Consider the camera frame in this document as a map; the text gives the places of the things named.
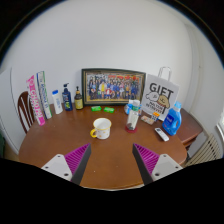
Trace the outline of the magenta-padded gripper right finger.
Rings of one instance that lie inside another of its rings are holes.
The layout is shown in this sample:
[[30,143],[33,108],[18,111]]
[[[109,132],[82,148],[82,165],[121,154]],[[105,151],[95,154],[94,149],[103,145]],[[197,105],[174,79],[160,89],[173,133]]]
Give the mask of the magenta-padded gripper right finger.
[[145,185],[182,169],[168,154],[158,155],[136,143],[133,144],[132,153]]

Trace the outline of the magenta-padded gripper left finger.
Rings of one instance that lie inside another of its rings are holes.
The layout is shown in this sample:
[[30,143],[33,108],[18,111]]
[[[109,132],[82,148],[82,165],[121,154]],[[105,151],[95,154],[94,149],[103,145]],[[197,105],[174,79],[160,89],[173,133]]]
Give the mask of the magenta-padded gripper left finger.
[[79,185],[90,155],[91,144],[88,143],[66,155],[55,155],[42,169]]

